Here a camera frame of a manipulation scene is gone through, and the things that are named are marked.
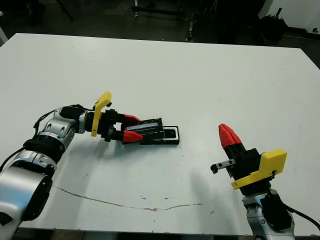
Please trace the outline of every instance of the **yellow plastic part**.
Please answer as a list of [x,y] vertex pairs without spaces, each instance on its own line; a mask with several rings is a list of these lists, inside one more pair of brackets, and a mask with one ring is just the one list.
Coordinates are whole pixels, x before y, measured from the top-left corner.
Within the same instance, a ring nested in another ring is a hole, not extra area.
[[249,176],[240,178],[232,183],[233,189],[258,182],[262,179],[282,173],[284,170],[287,153],[282,149],[265,152],[261,155],[259,170]]
[[112,97],[111,93],[109,91],[106,91],[101,97],[99,97],[98,101],[96,101],[95,103],[92,130],[91,130],[92,137],[97,136],[99,120],[101,118],[101,109],[103,109],[106,105],[111,103],[111,97]]

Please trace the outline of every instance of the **white tabletop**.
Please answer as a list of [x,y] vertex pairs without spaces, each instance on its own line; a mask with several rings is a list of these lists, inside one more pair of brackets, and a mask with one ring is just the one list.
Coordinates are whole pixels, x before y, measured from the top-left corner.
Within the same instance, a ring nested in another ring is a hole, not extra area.
[[[246,148],[288,152],[273,180],[282,200],[318,220],[320,71],[294,48],[16,34],[0,47],[0,159],[52,109],[112,107],[177,125],[178,146],[104,142],[77,135],[58,164],[48,203],[23,227],[251,235],[226,171],[218,125]],[[318,234],[294,216],[295,234]]]

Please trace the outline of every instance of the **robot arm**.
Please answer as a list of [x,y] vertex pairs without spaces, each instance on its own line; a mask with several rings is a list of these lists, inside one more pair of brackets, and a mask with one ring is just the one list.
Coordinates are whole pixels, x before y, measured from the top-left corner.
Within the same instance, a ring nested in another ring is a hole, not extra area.
[[113,109],[100,112],[110,104],[111,94],[105,93],[92,111],[80,105],[61,107],[53,111],[53,118],[42,131],[38,132],[39,122],[36,123],[33,138],[24,143],[18,155],[0,172],[0,240],[10,240],[23,221],[40,215],[48,200],[57,164],[75,134],[94,132],[106,142],[143,139],[136,132],[115,129],[117,122],[131,124],[139,119]]
[[280,199],[270,181],[283,172],[287,153],[282,149],[259,154],[257,149],[245,149],[240,138],[225,124],[219,126],[222,148],[229,160],[213,164],[211,170],[226,168],[234,178],[233,189],[240,189],[242,202],[254,240],[293,240],[294,218],[292,213],[309,220],[320,230],[320,224]]

